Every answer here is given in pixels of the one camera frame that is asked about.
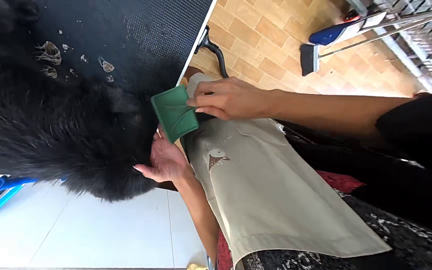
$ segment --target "woman's right hand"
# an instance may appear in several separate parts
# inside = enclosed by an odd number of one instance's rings
[[[188,105],[198,107],[197,113],[211,114],[223,120],[269,118],[274,110],[273,97],[279,91],[259,89],[230,77],[200,82]]]

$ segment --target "black dog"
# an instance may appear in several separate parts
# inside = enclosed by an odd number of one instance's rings
[[[69,191],[110,201],[155,187],[133,168],[149,164],[151,108],[102,83],[44,75],[27,34],[37,19],[32,1],[0,0],[0,174],[62,178]]]

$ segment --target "brush handle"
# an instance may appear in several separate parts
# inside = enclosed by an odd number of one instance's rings
[[[366,44],[366,43],[370,43],[370,42],[373,42],[373,41],[375,41],[375,40],[380,40],[380,39],[385,38],[385,37],[387,37],[387,36],[390,36],[390,35],[393,35],[393,34],[399,33],[399,32],[401,32],[401,31],[408,30],[408,29],[410,29],[410,28],[414,28],[414,27],[417,27],[417,26],[423,25],[423,24],[428,23],[428,22],[430,22],[430,21],[432,21],[432,17],[429,17],[429,18],[427,18],[427,19],[425,19],[425,20],[422,20],[422,21],[417,21],[417,22],[415,22],[415,23],[412,23],[412,24],[406,25],[405,27],[402,27],[402,28],[399,28],[399,29],[394,29],[393,31],[389,31],[389,32],[387,32],[387,33],[385,33],[385,34],[380,34],[380,35],[377,35],[377,36],[375,36],[375,37],[373,37],[373,38],[370,38],[370,39],[367,39],[367,40],[363,40],[363,41],[361,41],[361,42],[357,42],[357,43],[355,43],[355,44],[352,44],[352,45],[349,45],[349,46],[346,46],[346,47],[342,47],[342,48],[337,49],[337,50],[334,50],[334,51],[332,51],[332,52],[328,52],[328,53],[326,53],[326,54],[321,55],[321,56],[318,57],[318,58],[321,59],[321,58],[323,58],[323,57],[326,57],[326,56],[329,56],[329,55],[333,55],[333,54],[335,54],[335,53],[342,52],[342,51],[345,51],[345,50],[348,50],[348,49],[354,48],[354,47],[356,47],[356,46],[360,46],[360,45],[363,45],[363,44]]]

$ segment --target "hand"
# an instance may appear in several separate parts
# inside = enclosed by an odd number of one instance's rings
[[[271,117],[272,100],[277,91],[281,90],[259,89],[230,77],[200,82],[188,105],[198,107],[197,113],[211,114],[223,120],[266,118]]]
[[[137,164],[134,168],[145,177],[159,183],[164,181],[177,182],[185,177],[192,176],[192,170],[183,153],[175,144],[168,141],[162,130],[161,126],[159,126],[162,138],[159,137],[158,132],[153,136],[154,141],[150,156],[153,167]]]

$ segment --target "black mesh table surface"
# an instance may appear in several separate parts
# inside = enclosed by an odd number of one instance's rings
[[[61,65],[50,65],[58,78],[95,78],[148,100],[177,85],[216,0],[36,2],[34,35],[60,50]]]

